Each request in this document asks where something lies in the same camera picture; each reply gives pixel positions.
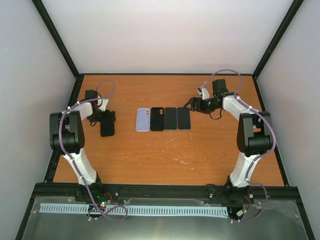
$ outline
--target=brown wood surface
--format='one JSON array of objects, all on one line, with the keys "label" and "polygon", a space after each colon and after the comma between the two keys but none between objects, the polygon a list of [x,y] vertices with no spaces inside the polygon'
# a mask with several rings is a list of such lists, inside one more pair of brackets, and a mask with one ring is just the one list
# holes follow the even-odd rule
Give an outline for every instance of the brown wood surface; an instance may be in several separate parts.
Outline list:
[{"label": "brown wood surface", "polygon": [[[196,75],[86,75],[79,100],[85,90],[96,89],[103,79],[113,79],[116,91],[108,109],[116,112],[115,135],[100,137],[100,124],[91,127],[83,121],[85,152],[103,183],[223,185],[238,159],[236,137],[238,121],[228,112],[212,120],[206,114],[191,112],[191,130],[136,132],[138,108],[182,107],[198,97],[197,87],[208,76]],[[237,76],[224,78],[229,91],[240,84]],[[245,76],[239,95],[248,104],[261,109],[251,76]],[[212,93],[209,81],[206,88]],[[107,94],[106,82],[98,92]],[[251,180],[267,186],[283,186],[275,154],[258,163]],[[69,163],[60,158],[54,182],[77,182]]]}]

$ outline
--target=black phone case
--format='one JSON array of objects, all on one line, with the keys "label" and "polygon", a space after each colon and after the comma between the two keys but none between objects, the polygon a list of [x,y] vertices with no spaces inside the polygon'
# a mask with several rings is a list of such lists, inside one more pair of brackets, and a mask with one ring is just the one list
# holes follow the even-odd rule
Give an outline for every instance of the black phone case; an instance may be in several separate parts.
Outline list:
[{"label": "black phone case", "polygon": [[190,130],[190,110],[184,107],[178,107],[178,129]]},{"label": "black phone case", "polygon": [[150,130],[163,131],[165,129],[165,111],[163,107],[153,107],[150,111]]},{"label": "black phone case", "polygon": [[164,129],[177,130],[177,108],[166,107],[164,109]]}]

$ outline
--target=white ventilation grille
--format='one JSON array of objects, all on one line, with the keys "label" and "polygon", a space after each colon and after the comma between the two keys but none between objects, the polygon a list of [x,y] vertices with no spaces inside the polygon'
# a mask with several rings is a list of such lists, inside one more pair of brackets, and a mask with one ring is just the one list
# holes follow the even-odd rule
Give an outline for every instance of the white ventilation grille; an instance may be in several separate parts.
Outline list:
[{"label": "white ventilation grille", "polygon": [[[108,205],[105,211],[115,205]],[[221,206],[134,206],[126,205],[128,216],[155,216],[155,217],[173,217],[173,216],[193,216],[193,217],[218,217],[226,218],[227,208]],[[41,203],[40,213],[53,214],[88,214],[89,204],[60,204],[60,203]],[[97,210],[91,214],[100,214]],[[110,215],[125,215],[125,210],[117,207]]]}]

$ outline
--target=smartphone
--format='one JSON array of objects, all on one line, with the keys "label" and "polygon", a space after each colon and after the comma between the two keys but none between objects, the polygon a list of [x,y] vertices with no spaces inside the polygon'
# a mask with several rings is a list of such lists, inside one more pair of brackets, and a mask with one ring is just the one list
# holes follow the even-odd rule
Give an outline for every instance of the smartphone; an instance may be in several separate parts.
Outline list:
[{"label": "smartphone", "polygon": [[163,131],[165,129],[165,110],[163,107],[151,108],[150,130]]},{"label": "smartphone", "polygon": [[150,130],[150,115],[150,108],[138,108],[135,123],[137,132],[148,132]]},{"label": "smartphone", "polygon": [[177,130],[177,108],[166,107],[164,109],[164,129]]},{"label": "smartphone", "polygon": [[178,107],[178,129],[179,130],[190,130],[190,110],[185,107]]}]

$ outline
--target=white wall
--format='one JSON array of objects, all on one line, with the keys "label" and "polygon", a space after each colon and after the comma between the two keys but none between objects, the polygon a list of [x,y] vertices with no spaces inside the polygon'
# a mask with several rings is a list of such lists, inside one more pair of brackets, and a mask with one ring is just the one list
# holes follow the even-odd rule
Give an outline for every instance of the white wall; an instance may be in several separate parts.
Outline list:
[{"label": "white wall", "polygon": [[251,74],[293,0],[43,0],[81,73]]},{"label": "white wall", "polygon": [[289,183],[320,239],[320,1],[304,1],[258,78]]},{"label": "white wall", "polygon": [[0,238],[15,239],[74,77],[31,0],[0,3]]}]

